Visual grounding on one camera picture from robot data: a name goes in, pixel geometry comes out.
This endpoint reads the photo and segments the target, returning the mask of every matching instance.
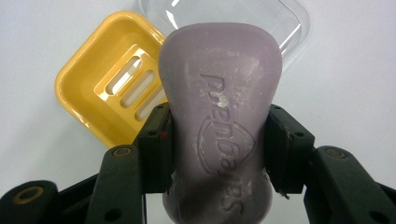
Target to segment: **transparent plastic container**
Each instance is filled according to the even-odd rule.
[[[295,0],[139,0],[142,13],[164,35],[195,23],[241,22],[270,33],[282,52],[284,69],[309,31],[306,10]]]

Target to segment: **soap bar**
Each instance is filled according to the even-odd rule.
[[[159,72],[174,122],[176,223],[259,223],[272,201],[263,130],[282,70],[266,31],[242,23],[185,26],[163,43]]]

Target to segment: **screw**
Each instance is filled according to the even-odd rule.
[[[325,152],[335,158],[338,159],[345,159],[347,157],[347,155],[342,152],[341,150],[337,149],[337,148],[326,148]]]
[[[132,150],[130,148],[128,148],[128,147],[121,147],[121,148],[118,148],[117,150],[115,150],[113,152],[113,156],[115,156],[115,157],[123,157],[123,156],[126,156],[129,153],[131,153],[131,151]]]

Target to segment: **white background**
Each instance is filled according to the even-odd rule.
[[[316,137],[352,152],[372,177],[396,188],[396,2],[301,1],[306,46],[274,100]],[[29,180],[65,189],[98,172],[106,151],[58,103],[54,81],[100,22],[135,1],[0,2],[0,195]],[[148,222],[172,223],[160,195]],[[265,223],[307,223],[303,197],[274,194]]]

